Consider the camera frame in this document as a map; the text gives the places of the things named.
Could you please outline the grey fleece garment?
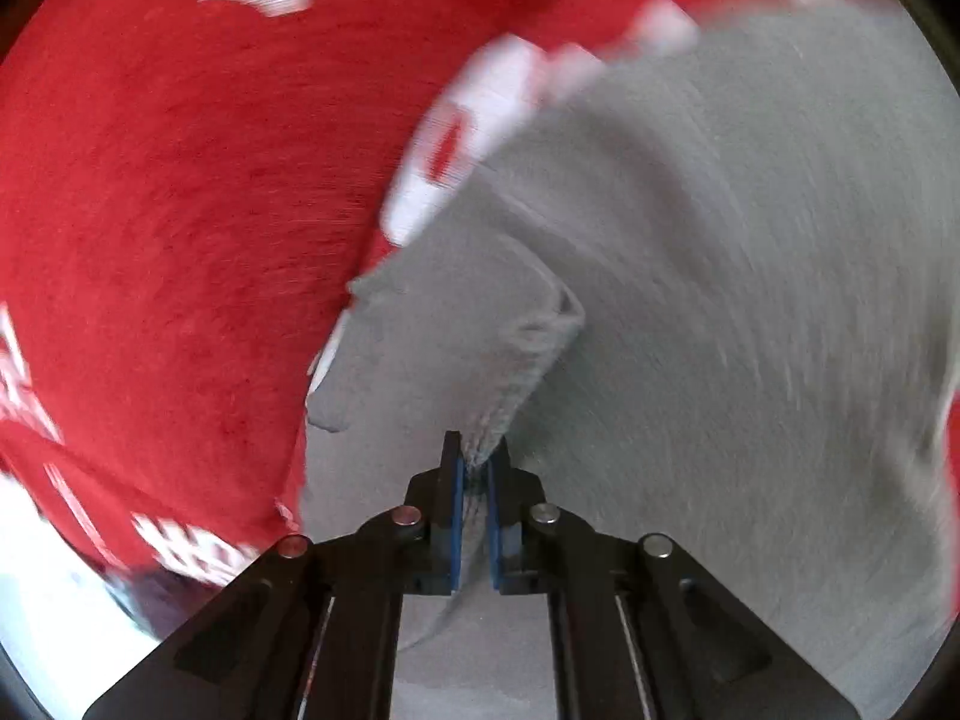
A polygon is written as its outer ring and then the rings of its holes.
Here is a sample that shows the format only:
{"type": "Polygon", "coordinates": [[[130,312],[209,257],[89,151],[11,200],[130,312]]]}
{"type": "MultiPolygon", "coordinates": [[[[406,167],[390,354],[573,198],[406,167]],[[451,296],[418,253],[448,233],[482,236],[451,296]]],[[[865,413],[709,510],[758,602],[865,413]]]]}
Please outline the grey fleece garment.
{"type": "Polygon", "coordinates": [[[760,8],[608,67],[353,283],[306,533],[459,433],[601,532],[675,538],[893,715],[953,617],[958,98],[895,0],[760,8]]]}

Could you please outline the red sofa cover white lettering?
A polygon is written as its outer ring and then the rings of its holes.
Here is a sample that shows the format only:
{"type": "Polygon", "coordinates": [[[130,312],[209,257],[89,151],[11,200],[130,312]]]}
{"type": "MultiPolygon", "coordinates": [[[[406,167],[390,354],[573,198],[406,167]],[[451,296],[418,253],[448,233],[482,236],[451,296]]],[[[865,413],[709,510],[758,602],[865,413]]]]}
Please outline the red sofa cover white lettering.
{"type": "Polygon", "coordinates": [[[96,566],[223,585],[298,526],[350,281],[608,59],[755,0],[28,2],[3,468],[96,566]]]}

